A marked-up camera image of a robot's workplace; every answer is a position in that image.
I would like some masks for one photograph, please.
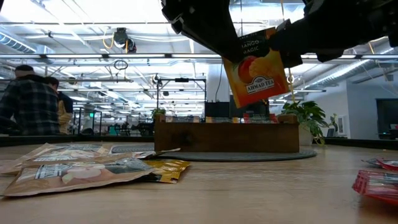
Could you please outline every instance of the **potted plant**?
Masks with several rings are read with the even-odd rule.
[[[155,117],[158,114],[162,114],[165,115],[166,114],[166,110],[163,108],[157,108],[157,109],[153,109],[152,110],[152,119],[155,121]]]
[[[325,112],[316,102],[286,103],[282,114],[295,114],[297,116],[297,121],[300,123],[298,134],[301,146],[310,146],[313,139],[324,145],[325,140],[321,128],[328,128],[330,124],[325,121]]]

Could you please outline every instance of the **ahmad tea logo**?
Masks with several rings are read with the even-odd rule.
[[[253,94],[272,87],[274,87],[273,78],[259,76],[254,78],[252,83],[246,85],[246,91],[248,92],[248,94]]]

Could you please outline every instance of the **gold foil packet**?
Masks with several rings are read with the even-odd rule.
[[[176,184],[181,173],[190,165],[190,162],[175,159],[151,160],[144,162],[153,167],[155,171],[142,177],[141,180],[171,184]]]

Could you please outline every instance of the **red packet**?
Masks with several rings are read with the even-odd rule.
[[[360,170],[353,189],[361,195],[398,205],[398,174]]]
[[[398,171],[398,161],[385,161],[384,159],[377,159],[377,162],[386,170]]]

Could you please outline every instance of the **gray mat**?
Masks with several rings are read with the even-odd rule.
[[[114,146],[112,153],[153,151],[153,145],[122,145]],[[314,150],[301,150],[298,153],[269,152],[166,152],[157,156],[159,159],[181,159],[185,161],[215,161],[215,162],[259,162],[284,161],[304,159],[316,156]]]
[[[122,145],[112,147],[111,153],[150,152],[154,150],[154,145]]]

